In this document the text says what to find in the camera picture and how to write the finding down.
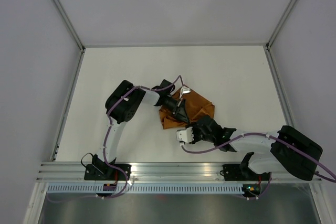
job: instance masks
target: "black cable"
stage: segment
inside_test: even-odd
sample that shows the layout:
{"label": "black cable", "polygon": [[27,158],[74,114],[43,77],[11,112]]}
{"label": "black cable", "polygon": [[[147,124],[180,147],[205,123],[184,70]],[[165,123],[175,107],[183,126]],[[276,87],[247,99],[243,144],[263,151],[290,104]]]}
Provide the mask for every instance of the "black cable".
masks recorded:
{"label": "black cable", "polygon": [[92,153],[90,153],[90,152],[88,152],[87,154],[85,154],[83,157],[82,157],[82,159],[80,160],[80,163],[82,164],[82,166],[84,166],[85,167],[85,169],[86,169],[86,165],[85,164],[83,164],[83,158],[85,158],[85,156],[86,155],[88,155],[88,154],[90,154],[91,155],[91,157],[93,157],[93,154]]}

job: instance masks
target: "brown cloth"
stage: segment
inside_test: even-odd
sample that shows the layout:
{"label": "brown cloth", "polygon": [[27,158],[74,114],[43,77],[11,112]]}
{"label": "brown cloth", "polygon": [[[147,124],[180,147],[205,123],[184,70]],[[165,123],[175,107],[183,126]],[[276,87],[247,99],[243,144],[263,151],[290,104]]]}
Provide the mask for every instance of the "brown cloth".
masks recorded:
{"label": "brown cloth", "polygon": [[[178,100],[180,96],[180,90],[177,90],[173,94],[173,98]],[[197,122],[200,118],[205,115],[209,115],[214,118],[215,106],[203,96],[191,90],[191,93],[183,95],[185,101],[185,109],[189,120],[191,123]],[[171,112],[165,107],[161,107],[159,110],[161,123],[163,129],[175,128],[175,127],[185,127],[187,124],[177,121],[171,116]]]}

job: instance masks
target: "white wall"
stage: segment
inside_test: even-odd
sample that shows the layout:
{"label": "white wall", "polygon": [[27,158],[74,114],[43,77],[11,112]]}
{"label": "white wall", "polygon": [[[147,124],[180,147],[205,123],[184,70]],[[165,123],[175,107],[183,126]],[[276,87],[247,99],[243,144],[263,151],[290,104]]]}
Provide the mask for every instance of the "white wall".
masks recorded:
{"label": "white wall", "polygon": [[[297,128],[336,173],[336,0],[299,0],[272,51]],[[336,209],[336,185],[326,185]]]}
{"label": "white wall", "polygon": [[266,43],[290,0],[60,0],[88,45]]}
{"label": "white wall", "polygon": [[79,49],[50,0],[0,0],[0,215],[21,223]]}

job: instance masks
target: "white tabletop surface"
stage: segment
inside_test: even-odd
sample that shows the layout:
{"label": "white tabletop surface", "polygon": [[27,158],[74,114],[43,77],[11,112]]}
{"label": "white tabletop surface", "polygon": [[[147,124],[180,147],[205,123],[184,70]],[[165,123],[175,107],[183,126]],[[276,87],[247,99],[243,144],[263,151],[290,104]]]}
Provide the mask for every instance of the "white tabletop surface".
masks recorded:
{"label": "white tabletop surface", "polygon": [[[179,74],[215,105],[215,120],[222,127],[263,132],[285,124],[262,46],[87,48],[56,161],[79,161],[101,147],[107,130],[104,104],[122,80],[153,87]],[[244,157],[219,150],[185,153],[176,129],[162,129],[158,109],[140,105],[122,134],[118,162],[230,162]],[[186,146],[194,151],[211,147],[208,142]]]}

